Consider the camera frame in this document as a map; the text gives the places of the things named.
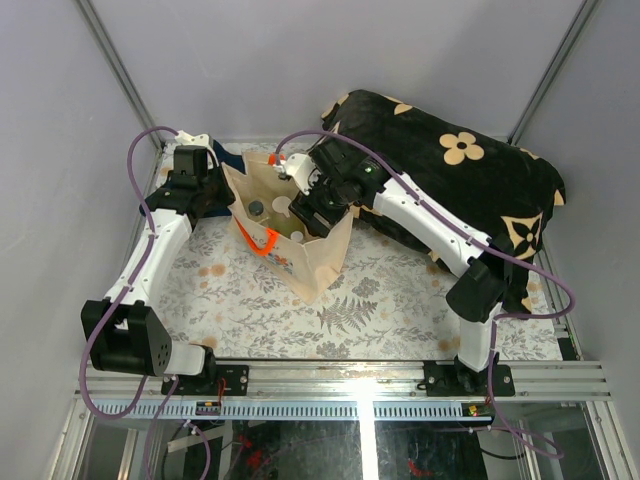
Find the green lotion pump bottle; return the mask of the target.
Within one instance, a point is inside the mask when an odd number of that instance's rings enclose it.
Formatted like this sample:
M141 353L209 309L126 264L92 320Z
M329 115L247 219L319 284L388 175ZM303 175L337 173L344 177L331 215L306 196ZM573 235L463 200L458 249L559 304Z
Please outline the green lotion pump bottle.
M294 232L304 232L302 222L290 210L291 202L292 200L287 196L278 196L271 203L271 228L287 238L290 238Z

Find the beige canvas tote bag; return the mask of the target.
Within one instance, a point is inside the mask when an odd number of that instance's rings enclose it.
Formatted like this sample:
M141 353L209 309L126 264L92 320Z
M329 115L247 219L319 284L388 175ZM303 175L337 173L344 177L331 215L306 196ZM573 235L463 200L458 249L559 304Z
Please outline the beige canvas tote bag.
M226 164L222 171L234 194L229 206L229 231L243 247L280 278L307 304L313 303L340 275L351 239L353 215L347 213L327 237L312 236L303 229L304 239L296 242L270 227L267 221L252 219L247 207L259 200L270 208L273 200L299 193L295 183L278 178L267 153L242 155L245 171Z

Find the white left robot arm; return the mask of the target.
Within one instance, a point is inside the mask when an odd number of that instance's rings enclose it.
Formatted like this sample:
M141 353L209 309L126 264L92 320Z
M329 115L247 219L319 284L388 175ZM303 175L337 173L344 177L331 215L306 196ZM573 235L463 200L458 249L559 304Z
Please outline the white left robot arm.
M205 146L178 146L164 184L141 208L147 225L118 281L89 300L81 322L94 369L141 376L181 375L197 394L212 392L218 369L202 346L174 341L156 313L165 280L196 224L235 201Z

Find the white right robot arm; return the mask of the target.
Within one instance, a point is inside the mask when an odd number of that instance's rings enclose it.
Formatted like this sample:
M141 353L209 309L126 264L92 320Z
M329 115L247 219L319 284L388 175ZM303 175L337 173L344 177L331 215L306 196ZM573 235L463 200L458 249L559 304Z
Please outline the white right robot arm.
M431 199L407 174L368 148L325 141L307 153L275 164L283 180L298 189L291 211L316 236L327 236L352 206L379 213L439 255L457 281L446 295L460 320L456 369L458 387L478 394L492 380L491 323L499 312L512 269L490 248L505 253L507 242L491 238Z

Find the dark blue cloth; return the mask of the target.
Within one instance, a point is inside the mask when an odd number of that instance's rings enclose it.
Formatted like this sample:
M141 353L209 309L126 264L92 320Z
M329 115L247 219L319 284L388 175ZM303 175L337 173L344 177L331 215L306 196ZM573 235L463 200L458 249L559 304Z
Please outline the dark blue cloth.
M244 160L241 154L231 153L217 140L213 141L213 151L220 164L226 164L242 174L246 173Z

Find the floral patterned table mat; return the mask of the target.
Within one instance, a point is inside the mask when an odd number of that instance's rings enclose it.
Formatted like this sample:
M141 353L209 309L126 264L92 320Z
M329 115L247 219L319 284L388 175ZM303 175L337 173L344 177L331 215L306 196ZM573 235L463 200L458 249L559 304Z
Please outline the floral patterned table mat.
M355 221L343 269L306 304L243 245L226 217L197 224L161 290L170 336L218 357L449 359L459 323L454 278L431 259Z

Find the black floral plush blanket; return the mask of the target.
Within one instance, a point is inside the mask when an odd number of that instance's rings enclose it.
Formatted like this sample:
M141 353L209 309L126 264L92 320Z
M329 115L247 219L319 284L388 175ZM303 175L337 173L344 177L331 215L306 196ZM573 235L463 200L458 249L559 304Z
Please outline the black floral plush blanket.
M564 180L545 159L390 96L354 90L323 114L322 128L332 135L314 145L336 139L371 149L457 218L509 241L510 254L527 263L555 208L567 201ZM379 213L355 207L379 232L433 253Z

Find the aluminium mounting rail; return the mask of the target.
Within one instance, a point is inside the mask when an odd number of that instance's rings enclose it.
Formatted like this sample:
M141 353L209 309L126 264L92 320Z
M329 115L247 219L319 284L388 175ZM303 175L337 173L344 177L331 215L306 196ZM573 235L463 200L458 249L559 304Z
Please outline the aluminium mounting rail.
M242 365L251 399L434 399L454 373L451 361L222 360L218 371ZM502 361L494 374L502 401L610 401L611 389L597 361Z

